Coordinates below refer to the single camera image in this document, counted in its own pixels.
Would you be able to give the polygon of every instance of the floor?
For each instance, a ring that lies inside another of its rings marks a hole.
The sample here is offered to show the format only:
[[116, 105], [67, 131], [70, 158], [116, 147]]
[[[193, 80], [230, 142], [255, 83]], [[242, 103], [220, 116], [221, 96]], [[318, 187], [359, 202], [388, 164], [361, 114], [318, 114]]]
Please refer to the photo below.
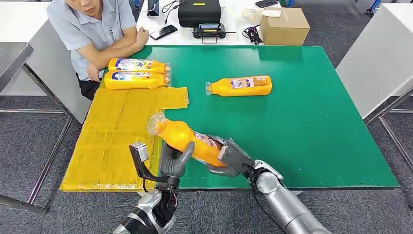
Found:
[[[306, 45], [320, 45], [337, 66], [369, 21], [370, 1], [296, 0], [309, 21]], [[0, 97], [3, 108], [53, 108], [45, 97]], [[413, 99], [403, 104], [413, 109]], [[386, 120], [413, 155], [413, 115]], [[63, 115], [0, 114], [0, 194], [26, 200], [65, 122]], [[400, 188], [392, 191], [313, 191], [299, 198], [335, 234], [413, 233], [413, 173], [384, 128], [369, 126]], [[136, 193], [63, 193], [58, 190], [80, 129], [73, 124], [35, 204], [46, 215], [0, 206], [0, 234], [111, 233], [137, 203]], [[282, 233], [255, 205], [251, 192], [182, 192], [172, 234]]]

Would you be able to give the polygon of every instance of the robotic hand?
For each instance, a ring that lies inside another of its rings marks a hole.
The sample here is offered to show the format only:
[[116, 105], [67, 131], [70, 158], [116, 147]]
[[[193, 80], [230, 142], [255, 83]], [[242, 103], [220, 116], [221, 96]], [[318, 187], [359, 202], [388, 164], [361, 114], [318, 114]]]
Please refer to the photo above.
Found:
[[[274, 168], [261, 160], [252, 160], [232, 139], [210, 136], [222, 145], [219, 159], [226, 167], [207, 165], [213, 174], [235, 177], [242, 174], [250, 183], [254, 199], [261, 209], [287, 234], [331, 234], [311, 214], [307, 207], [282, 183], [283, 177]], [[164, 143], [161, 152], [160, 177], [153, 176], [145, 167], [149, 158], [144, 144], [130, 146], [138, 175], [157, 181], [158, 185], [139, 200], [138, 205], [116, 228], [113, 234], [164, 234], [175, 222], [177, 188], [179, 178], [185, 172], [185, 164], [192, 156], [195, 144], [189, 143], [186, 150], [179, 151]], [[261, 206], [256, 194], [267, 199], [276, 218], [271, 217]]]
[[[254, 199], [267, 216], [287, 234], [331, 234], [291, 191], [286, 189], [284, 177], [261, 160], [252, 160], [232, 139], [212, 138], [223, 145], [219, 160], [227, 165], [213, 168], [214, 174], [236, 176], [242, 174], [250, 183]], [[271, 217], [256, 197], [260, 192], [267, 199], [276, 218]]]
[[[136, 171], [144, 179], [146, 193], [113, 234], [164, 234], [173, 226], [178, 207], [179, 178], [185, 173], [185, 164], [192, 157], [194, 147], [195, 143], [190, 142], [181, 153], [164, 143], [159, 164], [161, 176], [156, 177], [144, 164], [149, 159], [146, 145], [135, 143], [129, 146]], [[158, 182], [155, 189], [146, 190], [146, 179]]]

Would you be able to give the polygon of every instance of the black pants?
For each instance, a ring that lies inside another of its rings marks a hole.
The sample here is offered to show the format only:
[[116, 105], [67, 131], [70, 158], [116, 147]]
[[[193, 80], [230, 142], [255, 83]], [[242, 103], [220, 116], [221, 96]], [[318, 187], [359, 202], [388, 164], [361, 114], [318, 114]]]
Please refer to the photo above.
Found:
[[78, 73], [76, 73], [76, 77], [77, 81], [79, 81], [80, 92], [84, 97], [92, 101], [100, 83], [93, 80], [79, 80]]

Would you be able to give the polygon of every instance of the bottle label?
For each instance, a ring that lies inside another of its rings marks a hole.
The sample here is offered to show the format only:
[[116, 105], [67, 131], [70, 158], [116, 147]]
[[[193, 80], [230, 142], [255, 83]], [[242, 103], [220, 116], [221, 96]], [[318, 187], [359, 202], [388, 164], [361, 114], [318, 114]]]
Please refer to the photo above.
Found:
[[231, 80], [231, 87], [233, 89], [250, 88], [254, 86], [265, 86], [267, 80], [265, 77], [251, 77], [251, 78], [234, 78]]
[[139, 69], [150, 69], [152, 65], [151, 61], [133, 59], [133, 58], [122, 58], [117, 59], [115, 62], [115, 69], [119, 71], [133, 71]]
[[212, 140], [211, 138], [209, 138], [207, 135], [205, 134], [201, 134], [199, 132], [194, 131], [194, 137], [200, 141], [202, 141], [203, 143], [214, 147], [215, 149], [218, 149], [217, 147], [217, 143], [215, 143], [214, 140]]
[[114, 72], [112, 79], [115, 80], [134, 80], [134, 79], [149, 79], [151, 73], [148, 72]]

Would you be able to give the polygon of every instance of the black bag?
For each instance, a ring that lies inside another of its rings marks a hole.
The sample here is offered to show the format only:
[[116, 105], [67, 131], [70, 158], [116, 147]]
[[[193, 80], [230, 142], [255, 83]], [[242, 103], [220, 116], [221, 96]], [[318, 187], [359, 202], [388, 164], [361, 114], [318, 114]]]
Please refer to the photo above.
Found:
[[180, 0], [180, 3], [178, 20], [184, 28], [198, 27], [200, 23], [221, 21], [219, 0]]

